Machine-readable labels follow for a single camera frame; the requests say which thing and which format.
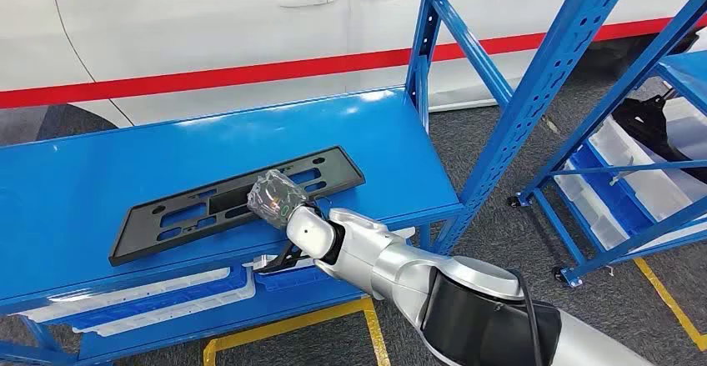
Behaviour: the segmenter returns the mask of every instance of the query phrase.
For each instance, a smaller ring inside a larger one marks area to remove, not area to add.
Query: plastic bag
[[[268,170],[248,193],[248,208],[274,227],[284,228],[294,209],[307,199],[307,192],[287,176]]]

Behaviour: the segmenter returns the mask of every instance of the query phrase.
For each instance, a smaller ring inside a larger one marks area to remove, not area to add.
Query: black cable
[[[538,334],[538,319],[535,317],[535,307],[533,306],[533,300],[530,298],[530,291],[525,285],[525,279],[523,274],[517,270],[509,269],[517,279],[520,289],[523,290],[523,296],[525,297],[525,308],[528,311],[528,321],[530,322],[530,339],[533,341],[533,355],[535,357],[535,366],[544,366],[542,354],[540,353],[540,336]]]

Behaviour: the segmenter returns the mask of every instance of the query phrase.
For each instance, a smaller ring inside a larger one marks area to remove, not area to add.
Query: blue storage bin
[[[582,145],[569,158],[576,168],[606,166],[600,155],[592,148],[591,143]],[[611,173],[586,173],[582,174],[582,177],[606,203],[611,214],[629,236],[633,236],[637,231],[654,223],[648,211],[640,205],[635,197],[633,189],[624,181],[619,180],[614,185],[610,185],[609,183],[614,177]]]

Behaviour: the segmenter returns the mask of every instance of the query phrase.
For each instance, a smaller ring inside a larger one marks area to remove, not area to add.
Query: shelf surface
[[[707,51],[667,56],[656,69],[678,93],[707,114]]]
[[[391,229],[461,209],[402,88],[0,148],[0,269],[12,270],[0,313],[277,253],[284,234],[256,221],[116,268],[108,262],[133,205],[333,145],[366,183],[330,196],[332,206]]]

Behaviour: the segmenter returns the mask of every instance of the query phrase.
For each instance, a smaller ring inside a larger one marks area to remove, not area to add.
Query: gray carpet floor
[[[591,273],[579,288],[563,287],[553,279],[550,270],[555,265],[570,263],[570,257],[554,230],[536,207],[509,208],[505,203],[511,193],[520,190],[544,165],[613,81],[614,77],[610,74],[588,64],[578,65],[454,252],[518,269],[527,276],[534,298],[555,303],[656,365],[705,365],[707,355],[690,340],[633,262],[614,266],[613,275],[607,268]],[[648,98],[664,91],[660,82],[649,80],[633,97]],[[37,115],[32,118],[27,113],[24,113],[27,125],[17,127],[16,131],[24,132],[24,140],[27,140],[26,131],[37,131],[39,138],[50,138],[112,127],[90,113],[70,106],[38,109],[37,112],[47,113],[38,129],[32,130],[34,127],[28,125],[36,120]],[[498,116],[497,108],[459,110],[430,116],[432,140],[457,188],[464,183]],[[0,133],[0,143],[20,140],[6,128]],[[578,237],[584,248],[588,248],[589,245],[579,236],[579,228],[570,220],[556,195],[548,193],[548,198],[558,209],[560,217],[568,221],[569,231]],[[646,261],[698,330],[707,333],[707,310],[703,306],[702,296],[704,281],[701,280],[707,272],[705,250],[704,243],[691,244],[648,256]],[[393,366],[436,364],[413,329],[390,303],[376,303],[376,310]],[[75,348],[77,337],[67,328],[53,330],[62,344]],[[0,338],[32,342],[24,333],[22,324],[13,317],[0,318]],[[207,339],[202,339],[163,348],[120,359],[116,364],[196,366],[202,363],[202,351],[207,342]],[[364,316],[354,313],[227,349],[217,355],[219,366],[277,362],[375,364]]]

